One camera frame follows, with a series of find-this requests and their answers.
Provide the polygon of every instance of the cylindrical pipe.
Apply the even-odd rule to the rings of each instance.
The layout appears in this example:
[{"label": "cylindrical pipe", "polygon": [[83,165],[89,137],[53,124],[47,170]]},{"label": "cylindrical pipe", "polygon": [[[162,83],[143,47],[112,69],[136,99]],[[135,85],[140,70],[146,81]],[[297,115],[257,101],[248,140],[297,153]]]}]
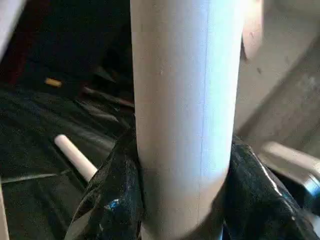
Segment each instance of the cylindrical pipe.
[{"label": "cylindrical pipe", "polygon": [[242,0],[131,0],[143,240],[194,230],[223,185],[243,7]]},{"label": "cylindrical pipe", "polygon": [[83,178],[89,182],[96,174],[97,168],[86,158],[85,155],[65,135],[58,135],[54,143],[69,159]]}]

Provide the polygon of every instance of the white pvc pipe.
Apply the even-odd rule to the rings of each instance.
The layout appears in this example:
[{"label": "white pvc pipe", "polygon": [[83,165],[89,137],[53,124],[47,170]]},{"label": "white pvc pipe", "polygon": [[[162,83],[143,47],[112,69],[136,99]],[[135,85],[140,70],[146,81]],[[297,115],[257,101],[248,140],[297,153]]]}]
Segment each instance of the white pvc pipe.
[{"label": "white pvc pipe", "polygon": [[54,139],[54,143],[60,148],[83,178],[89,182],[96,174],[97,168],[65,135],[58,135]]},{"label": "white pvc pipe", "polygon": [[0,239],[9,240],[9,231],[6,218],[6,207],[4,196],[2,193],[1,179],[0,179]]},{"label": "white pvc pipe", "polygon": [[27,0],[0,0],[0,62]]},{"label": "white pvc pipe", "polygon": [[242,0],[131,0],[143,240],[194,230],[224,183],[244,6]]}]

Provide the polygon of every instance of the black plastic sheet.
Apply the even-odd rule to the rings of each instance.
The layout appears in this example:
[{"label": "black plastic sheet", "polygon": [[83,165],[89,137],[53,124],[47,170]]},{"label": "black plastic sheet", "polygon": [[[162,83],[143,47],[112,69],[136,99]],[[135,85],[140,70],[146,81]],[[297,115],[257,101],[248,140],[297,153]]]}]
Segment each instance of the black plastic sheet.
[{"label": "black plastic sheet", "polygon": [[231,239],[319,239],[285,186],[237,137],[226,181],[224,217]]},{"label": "black plastic sheet", "polygon": [[99,168],[133,111],[0,86],[0,177],[11,240],[61,240],[87,183],[54,144],[65,134]]},{"label": "black plastic sheet", "polygon": [[127,133],[89,182],[65,240],[135,240],[143,204],[136,136]]}]

